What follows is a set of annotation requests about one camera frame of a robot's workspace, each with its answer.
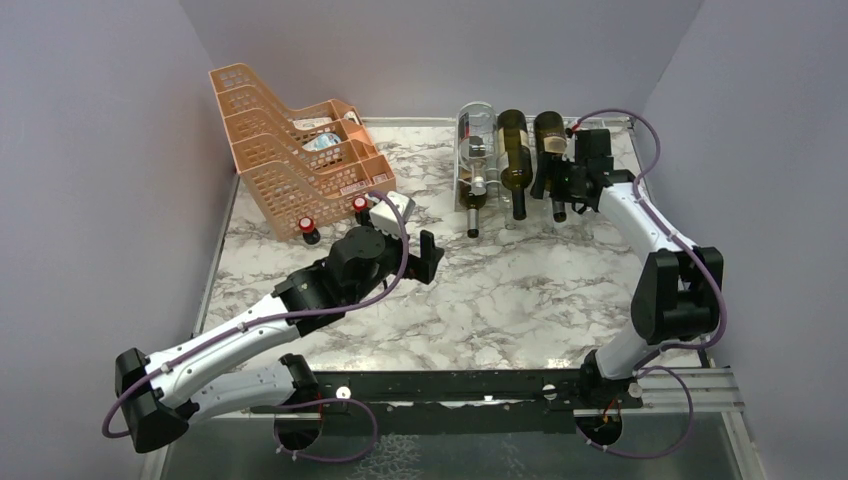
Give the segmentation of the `green wine bottle black cap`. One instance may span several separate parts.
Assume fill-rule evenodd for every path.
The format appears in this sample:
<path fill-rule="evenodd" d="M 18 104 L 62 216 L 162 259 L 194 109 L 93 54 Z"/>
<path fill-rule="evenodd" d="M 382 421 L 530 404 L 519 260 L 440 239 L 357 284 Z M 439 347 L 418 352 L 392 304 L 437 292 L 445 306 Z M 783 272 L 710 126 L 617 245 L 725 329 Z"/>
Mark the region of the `green wine bottle black cap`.
<path fill-rule="evenodd" d="M 501 112 L 497 117 L 497 145 L 501 185 L 510 192 L 512 217 L 525 220 L 525 191 L 533 182 L 532 155 L 526 117 L 517 109 Z"/>

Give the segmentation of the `green wine bottle silver neck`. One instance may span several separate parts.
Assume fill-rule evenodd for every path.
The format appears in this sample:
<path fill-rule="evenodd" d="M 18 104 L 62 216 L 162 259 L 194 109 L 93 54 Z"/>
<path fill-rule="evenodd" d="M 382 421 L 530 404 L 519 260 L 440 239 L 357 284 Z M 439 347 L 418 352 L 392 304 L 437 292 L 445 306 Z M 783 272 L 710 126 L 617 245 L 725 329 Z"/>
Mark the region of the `green wine bottle silver neck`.
<path fill-rule="evenodd" d="M 533 123 L 536 159 L 565 158 L 567 140 L 562 116 L 555 111 L 545 111 L 536 116 Z M 551 215 L 555 223 L 565 222 L 567 214 Z"/>

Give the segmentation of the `dark labelled wine bottle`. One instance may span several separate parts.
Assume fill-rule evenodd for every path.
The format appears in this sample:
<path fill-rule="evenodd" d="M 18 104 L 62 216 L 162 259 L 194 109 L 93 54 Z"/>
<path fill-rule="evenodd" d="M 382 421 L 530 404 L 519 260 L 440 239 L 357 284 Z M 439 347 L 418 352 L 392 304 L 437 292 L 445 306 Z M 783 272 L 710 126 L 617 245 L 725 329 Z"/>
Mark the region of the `dark labelled wine bottle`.
<path fill-rule="evenodd" d="M 480 233 L 480 210 L 488 198 L 487 147 L 482 137 L 471 135 L 459 146 L 459 201 L 467 212 L 467 236 Z"/>

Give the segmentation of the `clear round bottle silver cap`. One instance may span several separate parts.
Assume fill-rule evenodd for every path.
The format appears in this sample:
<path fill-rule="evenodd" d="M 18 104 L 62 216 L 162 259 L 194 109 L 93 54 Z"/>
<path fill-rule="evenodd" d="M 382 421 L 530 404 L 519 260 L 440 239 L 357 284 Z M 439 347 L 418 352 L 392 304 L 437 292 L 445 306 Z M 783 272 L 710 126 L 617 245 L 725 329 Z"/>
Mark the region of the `clear round bottle silver cap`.
<path fill-rule="evenodd" d="M 495 157 L 494 108 L 486 102 L 464 105 L 457 116 L 456 152 L 459 178 L 469 186 L 485 186 Z"/>

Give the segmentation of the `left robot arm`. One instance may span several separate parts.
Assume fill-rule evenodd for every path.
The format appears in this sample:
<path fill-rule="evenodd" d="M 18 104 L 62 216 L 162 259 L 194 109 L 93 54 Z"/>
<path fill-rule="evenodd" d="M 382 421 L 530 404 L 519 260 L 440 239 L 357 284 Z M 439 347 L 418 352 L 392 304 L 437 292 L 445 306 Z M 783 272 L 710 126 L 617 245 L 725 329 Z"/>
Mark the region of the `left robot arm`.
<path fill-rule="evenodd" d="M 303 361 L 281 360 L 253 373 L 234 372 L 246 360 L 381 301 L 403 279 L 434 280 L 444 249 L 423 230 L 420 253 L 406 239 L 357 226 L 326 257 L 291 272 L 247 311 L 182 344 L 145 354 L 137 348 L 115 360 L 117 400 L 102 425 L 121 413 L 138 453 L 158 450 L 191 424 L 252 406 L 282 402 L 290 410 L 313 401 Z"/>

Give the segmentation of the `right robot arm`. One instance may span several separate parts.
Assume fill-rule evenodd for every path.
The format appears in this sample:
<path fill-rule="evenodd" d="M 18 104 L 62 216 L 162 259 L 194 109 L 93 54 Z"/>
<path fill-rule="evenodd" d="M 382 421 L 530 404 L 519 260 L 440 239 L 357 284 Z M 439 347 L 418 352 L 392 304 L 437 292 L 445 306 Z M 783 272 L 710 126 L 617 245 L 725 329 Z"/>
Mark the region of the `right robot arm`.
<path fill-rule="evenodd" d="M 718 299 L 723 256 L 673 230 L 638 184 L 614 165 L 606 129 L 535 132 L 537 183 L 547 189 L 554 218 L 565 208 L 602 214 L 642 263 L 629 322 L 584 359 L 577 380 L 580 401 L 601 407 L 623 393 L 635 371 L 666 348 L 689 347 L 722 325 Z"/>

